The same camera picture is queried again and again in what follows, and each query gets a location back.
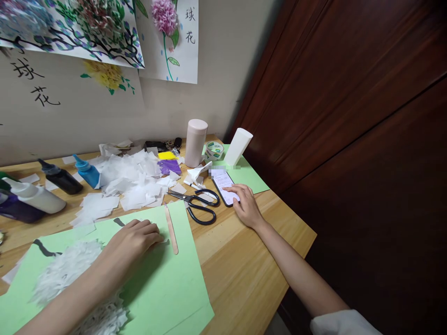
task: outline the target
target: hand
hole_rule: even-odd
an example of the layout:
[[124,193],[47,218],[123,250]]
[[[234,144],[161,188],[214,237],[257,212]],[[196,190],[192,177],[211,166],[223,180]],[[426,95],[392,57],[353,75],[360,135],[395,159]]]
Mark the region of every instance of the hand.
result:
[[227,192],[236,193],[241,199],[241,203],[233,198],[233,207],[239,219],[248,227],[257,230],[260,226],[266,224],[262,217],[259,207],[256,204],[253,191],[247,185],[233,184],[230,188],[223,188]]
[[148,249],[163,236],[149,220],[132,220],[117,232],[93,264],[78,279],[95,285],[95,294],[103,300],[116,292],[130,277],[131,270]]

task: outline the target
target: poster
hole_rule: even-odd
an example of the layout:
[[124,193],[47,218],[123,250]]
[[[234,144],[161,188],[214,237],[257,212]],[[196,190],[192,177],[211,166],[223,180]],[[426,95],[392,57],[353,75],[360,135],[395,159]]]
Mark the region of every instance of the poster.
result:
[[[14,6],[23,10],[12,10],[8,3],[0,4],[2,47],[144,68],[132,0],[104,0],[99,9],[90,0],[16,0]],[[92,19],[86,8],[98,15]]]
[[7,51],[9,58],[0,53],[0,147],[6,159],[91,152],[99,143],[147,133],[137,69],[94,61],[87,66],[81,58],[18,48]]
[[174,0],[176,31],[169,37],[158,31],[151,16],[152,0],[141,0],[148,17],[137,11],[137,26],[146,67],[141,77],[197,84],[199,1]]

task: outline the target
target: purple paper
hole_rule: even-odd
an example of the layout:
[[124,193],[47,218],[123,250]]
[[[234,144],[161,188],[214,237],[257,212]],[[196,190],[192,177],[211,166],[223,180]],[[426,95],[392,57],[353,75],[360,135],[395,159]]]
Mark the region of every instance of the purple paper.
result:
[[177,160],[162,160],[157,164],[160,167],[162,174],[169,174],[169,171],[173,171],[176,174],[182,174],[182,170],[180,169]]

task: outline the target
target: green paper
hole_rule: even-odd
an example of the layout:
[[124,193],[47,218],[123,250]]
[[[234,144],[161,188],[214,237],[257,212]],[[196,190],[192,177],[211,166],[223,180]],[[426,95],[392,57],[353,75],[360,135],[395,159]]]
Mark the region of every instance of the green paper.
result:
[[[214,316],[196,246],[183,201],[168,205],[179,253],[174,255],[170,241],[148,253],[139,270],[124,286],[121,298],[128,307],[129,322],[121,335],[199,334]],[[160,233],[169,237],[164,207],[125,215],[121,221],[149,219]],[[95,224],[96,230],[79,238],[67,230],[40,238],[50,252],[63,252],[76,240],[99,240],[107,244],[121,227],[113,219]],[[31,245],[8,293],[0,300],[2,334],[13,334],[32,319],[40,309],[29,303],[39,274],[53,260]]]
[[270,187],[259,177],[256,171],[251,167],[251,165],[247,162],[244,156],[241,157],[239,162],[237,162],[237,166],[229,166],[225,163],[225,153],[228,152],[229,144],[223,145],[225,151],[222,154],[222,157],[218,161],[213,161],[214,166],[225,166],[227,167],[228,175],[230,175],[233,183],[235,184],[245,184],[253,190],[253,193],[261,193],[263,191],[267,191]]

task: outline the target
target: wooden door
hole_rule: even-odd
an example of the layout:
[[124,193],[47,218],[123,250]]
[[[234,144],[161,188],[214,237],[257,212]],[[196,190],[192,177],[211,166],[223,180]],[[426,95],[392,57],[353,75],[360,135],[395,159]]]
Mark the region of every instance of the wooden door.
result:
[[384,334],[437,333],[447,274],[443,1],[284,0],[232,132]]

